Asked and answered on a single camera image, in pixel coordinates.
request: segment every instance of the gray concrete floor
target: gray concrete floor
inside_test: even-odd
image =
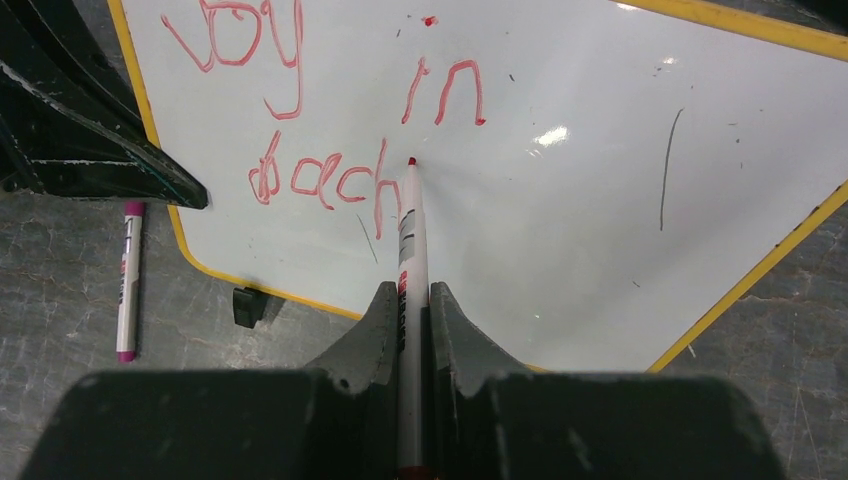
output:
[[[122,68],[105,2],[77,3],[107,57]],[[790,2],[724,3],[830,29]],[[255,330],[236,327],[233,286],[192,268],[177,249],[165,207],[152,206],[140,357],[119,366],[122,218],[116,203],[25,193],[0,198],[0,478],[16,475],[62,393],[88,372],[297,367],[353,324],[286,303]],[[848,478],[846,227],[843,207],[664,371],[739,385],[758,405],[791,478]]]

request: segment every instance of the white marker body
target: white marker body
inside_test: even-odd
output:
[[[424,308],[430,303],[427,277],[427,234],[424,230],[421,181],[410,160],[401,192],[401,223],[398,254],[398,468],[423,467],[425,462],[424,392],[429,382],[422,364],[422,346],[429,318]]]
[[[121,294],[118,299],[118,338],[115,348],[122,362],[135,358],[141,218],[136,215],[124,217],[124,251],[121,257]]]

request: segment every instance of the yellow whiteboard frame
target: yellow whiteboard frame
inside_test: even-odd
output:
[[[159,146],[159,135],[156,132],[156,126],[153,123],[153,113],[150,109],[150,102],[147,98],[147,90],[144,87],[144,80],[141,77],[141,69],[138,65],[138,58],[135,54],[135,48],[132,44],[129,25],[124,13],[122,0],[108,0],[109,10],[112,14],[112,21],[115,24],[115,30],[118,34],[118,40],[121,44],[121,51],[124,54],[124,61],[127,64],[127,70],[130,74],[130,82],[132,83],[136,101],[138,102],[141,119],[144,124],[144,130],[147,133],[147,138],[151,143]],[[774,20],[753,13],[743,12],[728,7],[722,7],[703,0],[622,0],[617,2],[624,5],[649,10],[652,12],[668,15],[670,17],[679,18],[701,25],[725,30],[732,33],[737,33],[751,38],[764,40],[766,42],[783,45],[786,47],[803,50],[806,52],[822,55],[825,57],[835,58],[837,60],[848,61],[848,37],[841,37],[827,32],[822,32],[812,28],[802,27],[780,20]],[[657,372],[668,365],[674,357],[677,356],[687,345],[692,343],[704,330],[707,329],[722,313],[725,312],[736,300],[738,300],[749,288],[759,281],[769,270],[783,259],[793,248],[795,248],[803,239],[812,233],[822,222],[824,222],[833,212],[848,201],[848,181],[839,186],[817,209],[815,209],[801,224],[783,239],[775,248],[766,255],[747,275],[742,277],[739,282],[733,286],[703,317],[685,333],[680,339],[674,343],[653,365],[648,369],[649,372]],[[288,292],[269,288],[264,285],[255,285],[251,282],[228,275],[223,272],[207,268],[191,254],[188,244],[186,243],[185,234],[183,232],[182,223],[180,222],[180,213],[177,207],[168,206],[168,212],[171,216],[171,223],[174,226],[174,235],[177,238],[180,252],[188,260],[188,262],[201,272],[211,275],[228,282],[250,285],[253,288],[259,289],[271,295],[282,297],[288,300],[293,300],[299,303],[336,313],[354,320],[359,320],[362,315],[344,310],[325,303],[316,302],[308,298],[303,298],[297,295],[292,295]],[[531,366],[534,370],[542,371],[539,367]]]

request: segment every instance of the handwritten word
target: handwritten word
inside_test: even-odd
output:
[[[397,203],[398,215],[400,215],[400,189],[398,188],[398,184],[394,180],[386,180],[382,178],[383,176],[383,162],[386,159],[386,147],[388,146],[388,142],[384,138],[382,141],[382,145],[380,147],[380,155],[377,158],[377,167],[372,170],[369,167],[356,166],[351,167],[345,170],[342,173],[342,176],[339,178],[338,183],[336,184],[336,195],[345,203],[357,203],[365,200],[363,196],[355,196],[351,197],[342,193],[344,189],[345,183],[350,179],[351,176],[361,173],[368,175],[371,179],[374,180],[374,225],[377,230],[377,240],[382,238],[383,236],[383,205],[380,201],[381,193],[384,188],[391,188],[395,194],[395,202]],[[324,186],[330,180],[330,177],[333,176],[333,173],[336,171],[336,168],[339,166],[339,163],[342,161],[341,153],[334,153],[327,157],[327,160],[324,163],[315,160],[314,158],[303,158],[299,162],[297,162],[297,166],[294,168],[294,173],[292,174],[291,179],[291,190],[294,193],[298,193],[301,195],[311,195],[317,196],[321,201],[321,205],[327,210],[335,210],[335,207],[328,204],[326,199],[324,198]],[[305,189],[297,186],[298,178],[300,177],[301,170],[305,165],[314,165],[319,168],[318,180],[314,188]]]
[[[280,57],[280,61],[282,62],[285,68],[295,68],[297,69],[297,104],[293,110],[288,112],[278,112],[271,104],[268,102],[266,98],[263,97],[263,101],[265,102],[265,107],[268,109],[268,112],[277,120],[287,120],[292,118],[297,118],[300,115],[302,104],[303,104],[303,67],[301,62],[301,47],[303,45],[303,9],[301,8],[301,0],[294,0],[294,36],[295,36],[295,53],[292,58],[286,58],[286,54],[283,51],[283,46],[280,44],[280,37],[277,31],[277,21],[274,16],[274,10],[271,6],[270,0],[264,0],[262,4],[259,6],[259,10],[254,8],[252,5],[242,2],[234,2],[234,1],[224,1],[218,2],[214,4],[209,4],[205,0],[200,1],[200,10],[203,13],[203,19],[206,22],[206,28],[209,33],[209,57],[205,62],[201,62],[198,56],[192,51],[191,48],[186,44],[185,40],[183,40],[182,36],[177,32],[173,25],[171,25],[171,21],[168,19],[166,15],[161,15],[160,19],[162,20],[162,24],[165,25],[180,46],[185,50],[185,52],[191,57],[192,61],[197,65],[197,68],[200,69],[203,73],[209,73],[212,71],[212,68],[215,66],[215,62],[221,63],[222,65],[230,65],[235,67],[241,67],[247,64],[250,59],[253,57],[253,54],[256,52],[256,48],[259,46],[259,41],[262,36],[262,17],[268,17],[268,24],[271,28],[271,37],[274,42],[274,48],[277,50],[277,54]],[[238,21],[244,20],[244,15],[242,13],[247,13],[253,16],[255,21],[255,33],[253,36],[253,40],[250,43],[250,47],[248,47],[247,51],[238,59],[227,59],[221,56],[218,51],[218,37],[215,34],[215,18],[218,15],[218,12],[221,10],[229,10],[233,17]]]
[[[247,181],[250,182],[250,188],[253,189],[253,196],[256,201],[262,205],[271,203],[271,196],[276,195],[280,191],[280,171],[277,170],[277,159],[274,157],[274,152],[277,150],[277,144],[280,143],[280,131],[274,132],[274,137],[271,139],[271,144],[268,145],[268,150],[265,156],[259,158],[259,168],[251,168],[247,172]],[[274,170],[274,188],[268,187],[268,170]],[[259,175],[258,188],[254,185],[253,179]]]
[[[425,66],[424,62],[424,57],[421,57],[418,60],[418,71],[415,72],[415,78],[412,79],[412,84],[409,86],[409,93],[406,95],[406,110],[403,112],[403,117],[400,119],[400,123],[402,125],[409,121],[409,116],[412,113],[412,102],[415,97],[415,92],[418,90],[418,84],[421,82],[421,78],[430,73],[430,69]],[[486,119],[483,118],[483,82],[480,79],[480,67],[477,66],[477,62],[474,60],[463,60],[461,62],[456,62],[451,66],[450,70],[448,70],[448,78],[445,81],[445,86],[442,88],[442,96],[439,99],[439,113],[436,115],[436,125],[441,124],[442,120],[445,118],[445,110],[447,109],[448,97],[450,96],[451,88],[453,87],[454,77],[456,77],[457,72],[466,68],[471,69],[474,74],[474,86],[477,93],[477,110],[474,115],[474,124],[479,126],[486,123]]]

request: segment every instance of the black plastic clip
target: black plastic clip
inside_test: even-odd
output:
[[[236,325],[245,328],[253,328],[256,322],[262,320],[265,315],[265,306],[268,305],[268,295],[254,288],[233,289],[233,318]]]

